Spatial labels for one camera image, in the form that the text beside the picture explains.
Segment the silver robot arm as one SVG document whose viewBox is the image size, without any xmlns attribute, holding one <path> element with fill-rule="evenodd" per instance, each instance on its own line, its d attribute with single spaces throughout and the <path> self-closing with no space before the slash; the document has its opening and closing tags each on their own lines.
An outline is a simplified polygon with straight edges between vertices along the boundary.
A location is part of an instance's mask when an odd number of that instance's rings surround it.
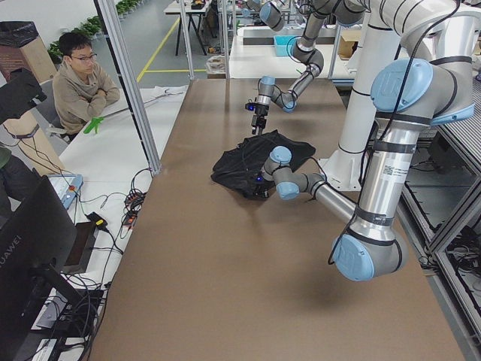
<svg viewBox="0 0 481 361">
<path fill-rule="evenodd" d="M 298 12 L 307 18 L 307 24 L 302 36 L 290 43 L 288 54 L 306 68 L 286 92 L 275 85 L 272 76 L 264 76 L 259 80 L 256 100 L 246 104 L 246 109 L 253 112 L 251 126 L 254 135 L 262 134 L 271 103 L 287 113 L 292 112 L 300 94 L 320 75 L 324 57 L 316 49 L 316 39 L 325 18 L 333 14 L 340 24 L 352 26 L 365 12 L 365 7 L 356 1 L 297 1 L 296 6 Z"/>
<path fill-rule="evenodd" d="M 324 20 L 362 25 L 353 93 L 336 151 L 318 174 L 297 174 L 292 154 L 275 147 L 262 166 L 281 199 L 309 193 L 346 220 L 328 261 L 352 281 L 402 268 L 407 245 L 392 224 L 420 132 L 474 112 L 471 56 L 480 9 L 461 1 L 299 1 L 306 26 L 292 48 L 304 72 L 287 91 L 259 81 L 249 104 L 261 134 L 270 105 L 293 111 L 321 72 L 316 39 Z"/>
</svg>

